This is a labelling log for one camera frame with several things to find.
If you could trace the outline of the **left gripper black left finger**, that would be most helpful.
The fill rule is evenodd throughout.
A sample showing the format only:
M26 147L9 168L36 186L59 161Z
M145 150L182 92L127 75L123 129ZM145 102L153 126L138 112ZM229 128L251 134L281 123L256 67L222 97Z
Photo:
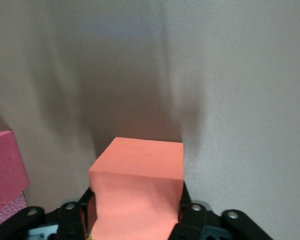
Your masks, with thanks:
M57 240L87 240L97 220L95 194L88 188L78 201L63 204L57 216Z

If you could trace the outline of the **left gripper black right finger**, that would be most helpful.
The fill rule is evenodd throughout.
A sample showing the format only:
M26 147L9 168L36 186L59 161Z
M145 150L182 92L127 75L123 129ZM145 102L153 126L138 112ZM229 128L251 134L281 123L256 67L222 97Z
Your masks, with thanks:
M186 183L183 183L179 201L178 219L168 237L169 240L204 240L204 227L207 222L207 209L194 203Z

